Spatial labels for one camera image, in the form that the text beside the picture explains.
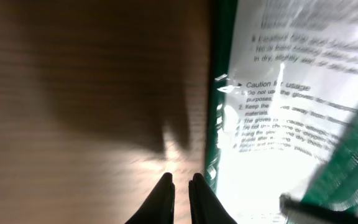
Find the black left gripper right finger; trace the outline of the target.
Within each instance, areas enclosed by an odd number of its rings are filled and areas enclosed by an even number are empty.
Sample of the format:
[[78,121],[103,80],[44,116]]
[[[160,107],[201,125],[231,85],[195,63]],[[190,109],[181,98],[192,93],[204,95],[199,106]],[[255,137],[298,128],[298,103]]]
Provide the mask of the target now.
[[189,181],[192,224],[236,224],[200,173]]

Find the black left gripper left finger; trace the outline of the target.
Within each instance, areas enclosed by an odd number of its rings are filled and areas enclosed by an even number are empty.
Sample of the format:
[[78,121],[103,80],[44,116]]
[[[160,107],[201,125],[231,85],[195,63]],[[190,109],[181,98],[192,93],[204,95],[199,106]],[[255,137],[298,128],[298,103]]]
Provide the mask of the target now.
[[174,212],[175,185],[173,175],[166,172],[125,224],[173,224]]

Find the green white wipes pack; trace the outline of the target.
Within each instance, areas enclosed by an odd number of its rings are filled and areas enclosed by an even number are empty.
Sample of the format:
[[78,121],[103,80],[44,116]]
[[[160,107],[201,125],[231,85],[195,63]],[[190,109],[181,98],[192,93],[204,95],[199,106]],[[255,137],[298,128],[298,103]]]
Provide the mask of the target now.
[[279,198],[358,216],[358,0],[214,3],[206,179],[238,223]]

